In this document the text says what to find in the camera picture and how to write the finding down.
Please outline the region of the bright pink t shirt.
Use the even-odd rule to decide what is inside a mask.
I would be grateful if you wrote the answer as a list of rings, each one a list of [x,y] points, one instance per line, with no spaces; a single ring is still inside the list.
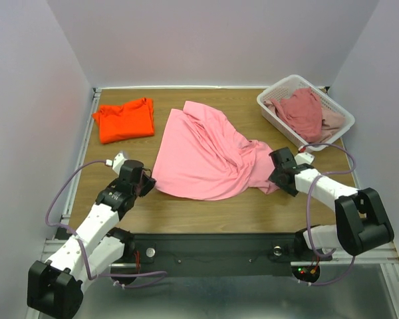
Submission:
[[[249,188],[268,195],[278,188],[269,181],[271,151],[240,134],[222,111],[187,101],[170,112],[152,177],[158,191],[186,199],[219,201]]]

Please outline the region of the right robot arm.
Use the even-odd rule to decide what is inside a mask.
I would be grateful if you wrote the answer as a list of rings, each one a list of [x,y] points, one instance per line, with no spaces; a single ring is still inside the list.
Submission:
[[[312,166],[313,156],[304,148],[297,155],[282,148],[269,156],[275,167],[269,181],[293,197],[298,193],[307,195],[307,227],[293,242],[296,257],[308,259],[316,254],[323,259],[335,249],[355,257],[393,241],[394,230],[375,189],[357,189],[331,179],[331,172],[320,173]],[[334,225],[312,226],[312,198],[334,212]]]

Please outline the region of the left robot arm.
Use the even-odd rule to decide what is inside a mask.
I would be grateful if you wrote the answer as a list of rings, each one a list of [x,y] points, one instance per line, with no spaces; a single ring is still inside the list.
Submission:
[[[118,154],[106,160],[117,178],[97,196],[90,212],[77,229],[62,225],[70,238],[45,262],[36,261],[28,271],[27,305],[53,318],[73,318],[84,294],[114,261],[134,259],[135,271],[127,278],[141,276],[140,252],[134,236],[117,224],[133,208],[135,200],[155,186],[144,164]]]

